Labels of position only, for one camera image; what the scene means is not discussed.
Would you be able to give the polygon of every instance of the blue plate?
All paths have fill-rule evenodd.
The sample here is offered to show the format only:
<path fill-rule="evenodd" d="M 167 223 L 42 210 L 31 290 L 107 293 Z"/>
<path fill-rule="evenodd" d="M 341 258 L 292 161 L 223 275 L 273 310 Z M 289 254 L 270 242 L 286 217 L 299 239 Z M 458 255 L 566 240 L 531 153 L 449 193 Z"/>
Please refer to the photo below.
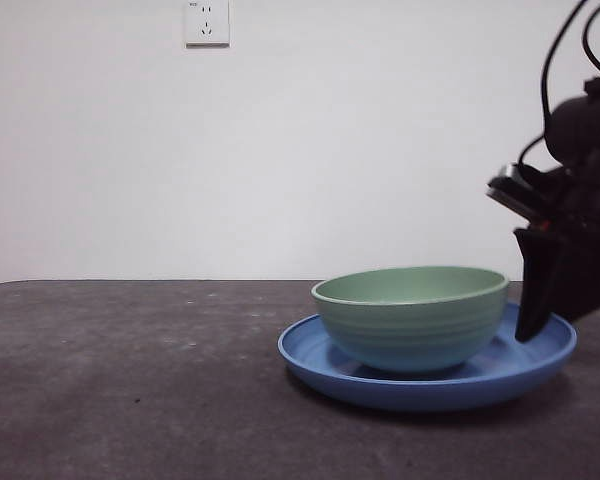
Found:
<path fill-rule="evenodd" d="M 364 407 L 393 411 L 464 410 L 510 400 L 555 375 L 576 345 L 576 332 L 552 315 L 531 341 L 514 338 L 519 306 L 509 303 L 495 338 L 465 363 L 416 378 L 366 367 L 338 349 L 319 315 L 287 328 L 278 349 L 310 387 Z"/>

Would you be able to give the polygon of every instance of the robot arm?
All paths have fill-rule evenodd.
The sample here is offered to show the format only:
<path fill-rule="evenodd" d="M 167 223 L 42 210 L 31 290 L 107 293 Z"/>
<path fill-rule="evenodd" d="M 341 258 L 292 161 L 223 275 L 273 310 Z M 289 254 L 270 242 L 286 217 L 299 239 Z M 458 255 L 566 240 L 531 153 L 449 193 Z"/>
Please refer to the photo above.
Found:
<path fill-rule="evenodd" d="M 565 23 L 547 62 L 584 3 Z M 587 23 L 585 51 L 588 28 L 599 11 Z M 529 221 L 515 231 L 524 258 L 516 330 L 523 342 L 542 330 L 551 312 L 576 320 L 600 308 L 600 78 L 587 82 L 585 92 L 551 113 L 545 108 L 544 134 L 528 147 L 544 138 L 559 168 L 541 172 L 524 164 L 527 148 L 518 164 L 489 182 L 490 197 Z M 543 102 L 546 107 L 546 91 Z"/>

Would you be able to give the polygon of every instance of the power outlet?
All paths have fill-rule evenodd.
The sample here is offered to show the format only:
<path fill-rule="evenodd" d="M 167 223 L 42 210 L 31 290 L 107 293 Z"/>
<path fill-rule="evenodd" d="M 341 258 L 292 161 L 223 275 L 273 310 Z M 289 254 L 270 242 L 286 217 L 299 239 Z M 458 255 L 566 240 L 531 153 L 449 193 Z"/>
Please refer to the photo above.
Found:
<path fill-rule="evenodd" d="M 189 0 L 184 20 L 187 47 L 229 46 L 229 0 Z"/>

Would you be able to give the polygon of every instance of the dark gray surface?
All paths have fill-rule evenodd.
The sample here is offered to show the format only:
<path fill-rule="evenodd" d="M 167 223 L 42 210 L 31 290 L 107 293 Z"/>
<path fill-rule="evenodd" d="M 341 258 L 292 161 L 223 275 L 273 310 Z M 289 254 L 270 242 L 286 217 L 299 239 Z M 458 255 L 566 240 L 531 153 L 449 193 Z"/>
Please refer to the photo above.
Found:
<path fill-rule="evenodd" d="M 521 399 L 389 414 L 287 373 L 312 284 L 0 285 L 0 479 L 600 479 L 600 312 Z"/>

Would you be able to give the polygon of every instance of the ceramic bowl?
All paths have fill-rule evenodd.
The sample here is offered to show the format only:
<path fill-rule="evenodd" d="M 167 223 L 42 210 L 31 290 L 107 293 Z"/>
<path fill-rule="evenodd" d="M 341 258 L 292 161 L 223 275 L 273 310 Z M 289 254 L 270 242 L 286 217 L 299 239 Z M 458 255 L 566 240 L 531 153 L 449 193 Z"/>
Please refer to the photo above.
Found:
<path fill-rule="evenodd" d="M 508 279 L 453 266 L 355 273 L 314 286 L 324 327 L 355 360 L 393 372 L 461 364 L 495 336 Z"/>

